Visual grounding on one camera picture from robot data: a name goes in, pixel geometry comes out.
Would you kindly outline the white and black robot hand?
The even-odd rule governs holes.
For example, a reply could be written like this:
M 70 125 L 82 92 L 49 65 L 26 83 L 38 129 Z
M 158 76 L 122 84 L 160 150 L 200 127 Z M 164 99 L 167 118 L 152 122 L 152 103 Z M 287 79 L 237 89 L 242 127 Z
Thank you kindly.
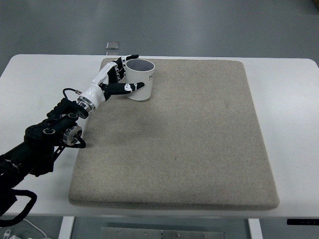
M 107 63 L 97 74 L 87 91 L 80 94 L 77 104 L 88 112 L 95 110 L 101 102 L 112 95 L 127 95 L 145 86 L 145 83 L 121 83 L 126 75 L 126 62 L 138 59 L 139 55 L 128 55 Z

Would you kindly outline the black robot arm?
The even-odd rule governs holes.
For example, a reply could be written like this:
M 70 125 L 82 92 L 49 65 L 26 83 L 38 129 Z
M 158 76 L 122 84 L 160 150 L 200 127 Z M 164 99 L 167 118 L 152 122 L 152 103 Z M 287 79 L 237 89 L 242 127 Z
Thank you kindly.
M 4 214 L 16 201 L 13 188 L 28 174 L 36 177 L 52 172 L 55 160 L 69 148 L 85 148 L 82 128 L 77 121 L 86 119 L 92 105 L 79 97 L 70 101 L 67 96 L 47 114 L 42 122 L 25 130 L 23 142 L 0 156 L 0 213 Z

